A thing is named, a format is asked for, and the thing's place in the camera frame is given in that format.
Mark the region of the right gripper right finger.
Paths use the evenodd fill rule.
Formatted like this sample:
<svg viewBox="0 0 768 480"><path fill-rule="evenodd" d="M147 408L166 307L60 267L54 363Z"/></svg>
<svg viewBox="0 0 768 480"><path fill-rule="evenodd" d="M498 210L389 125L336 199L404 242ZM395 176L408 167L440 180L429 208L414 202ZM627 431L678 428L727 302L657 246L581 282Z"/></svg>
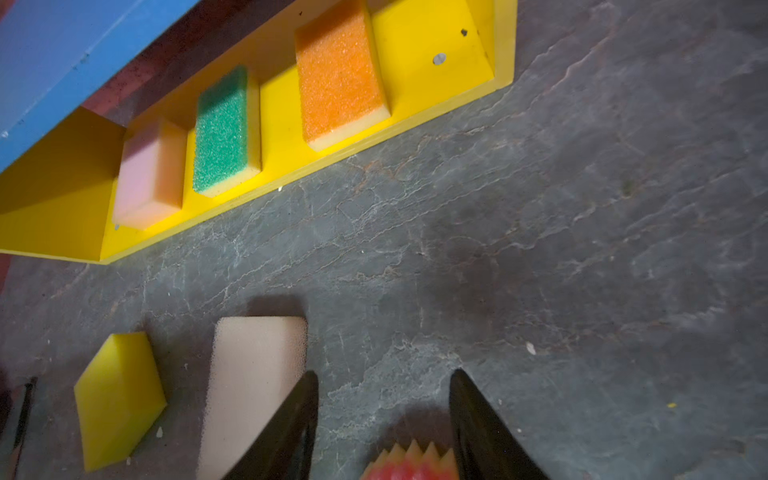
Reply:
<svg viewBox="0 0 768 480"><path fill-rule="evenodd" d="M461 479L548 479L462 369L450 378L449 413Z"/></svg>

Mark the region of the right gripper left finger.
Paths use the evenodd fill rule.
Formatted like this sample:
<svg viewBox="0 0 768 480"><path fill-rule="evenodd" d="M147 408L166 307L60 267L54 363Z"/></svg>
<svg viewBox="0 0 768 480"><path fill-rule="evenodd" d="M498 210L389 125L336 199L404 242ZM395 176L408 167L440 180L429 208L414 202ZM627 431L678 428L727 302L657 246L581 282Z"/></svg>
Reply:
<svg viewBox="0 0 768 480"><path fill-rule="evenodd" d="M319 380L305 372L224 479L309 478L318 424Z"/></svg>

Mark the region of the small yellow square sponge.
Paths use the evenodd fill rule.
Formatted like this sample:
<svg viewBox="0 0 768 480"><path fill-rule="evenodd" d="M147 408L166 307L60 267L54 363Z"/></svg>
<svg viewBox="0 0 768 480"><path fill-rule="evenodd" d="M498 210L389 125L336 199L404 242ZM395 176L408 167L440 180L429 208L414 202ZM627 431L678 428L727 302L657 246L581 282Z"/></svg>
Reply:
<svg viewBox="0 0 768 480"><path fill-rule="evenodd" d="M167 406L149 338L112 334L74 386L84 470L131 456Z"/></svg>

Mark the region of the green sponge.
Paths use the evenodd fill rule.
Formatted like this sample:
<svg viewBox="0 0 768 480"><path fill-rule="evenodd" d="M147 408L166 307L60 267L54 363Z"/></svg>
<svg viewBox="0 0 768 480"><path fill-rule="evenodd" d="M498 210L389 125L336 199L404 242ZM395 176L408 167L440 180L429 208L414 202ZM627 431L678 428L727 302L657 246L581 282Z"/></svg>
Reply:
<svg viewBox="0 0 768 480"><path fill-rule="evenodd" d="M208 198L261 173L260 89L246 66L199 96L193 167L193 190Z"/></svg>

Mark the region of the orange sponge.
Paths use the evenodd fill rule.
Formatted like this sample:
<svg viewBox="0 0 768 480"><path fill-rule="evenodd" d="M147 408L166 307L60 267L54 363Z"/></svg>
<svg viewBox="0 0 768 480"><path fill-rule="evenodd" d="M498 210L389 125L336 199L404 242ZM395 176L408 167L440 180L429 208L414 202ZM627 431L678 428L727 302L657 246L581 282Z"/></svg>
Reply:
<svg viewBox="0 0 768 480"><path fill-rule="evenodd" d="M294 35L303 138L320 152L391 117L364 1L339 1Z"/></svg>

